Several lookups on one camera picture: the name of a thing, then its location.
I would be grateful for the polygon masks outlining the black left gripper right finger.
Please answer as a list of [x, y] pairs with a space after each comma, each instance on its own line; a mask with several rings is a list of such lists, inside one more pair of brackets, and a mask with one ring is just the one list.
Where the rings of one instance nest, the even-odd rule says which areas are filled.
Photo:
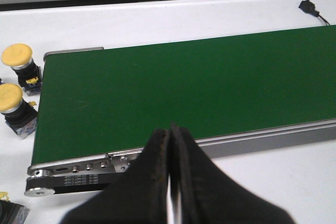
[[188, 129], [170, 129], [170, 175], [180, 223], [293, 223], [282, 208], [222, 172]]

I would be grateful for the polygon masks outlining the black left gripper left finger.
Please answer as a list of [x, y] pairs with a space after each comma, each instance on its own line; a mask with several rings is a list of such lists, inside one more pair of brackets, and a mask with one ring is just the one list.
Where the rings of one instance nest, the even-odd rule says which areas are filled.
[[62, 223], [166, 223], [168, 130], [155, 130], [125, 173]]

